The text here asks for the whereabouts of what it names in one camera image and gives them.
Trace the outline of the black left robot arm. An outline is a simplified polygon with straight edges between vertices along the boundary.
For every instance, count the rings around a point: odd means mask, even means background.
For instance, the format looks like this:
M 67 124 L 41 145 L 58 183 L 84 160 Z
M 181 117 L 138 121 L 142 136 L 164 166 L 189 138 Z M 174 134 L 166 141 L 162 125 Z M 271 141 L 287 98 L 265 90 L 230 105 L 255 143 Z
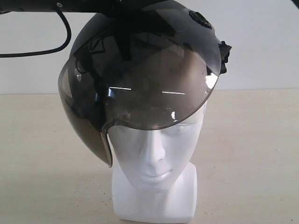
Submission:
M 66 12 L 100 13 L 110 18 L 159 9 L 184 9 L 175 0 L 1 0 L 0 13 Z

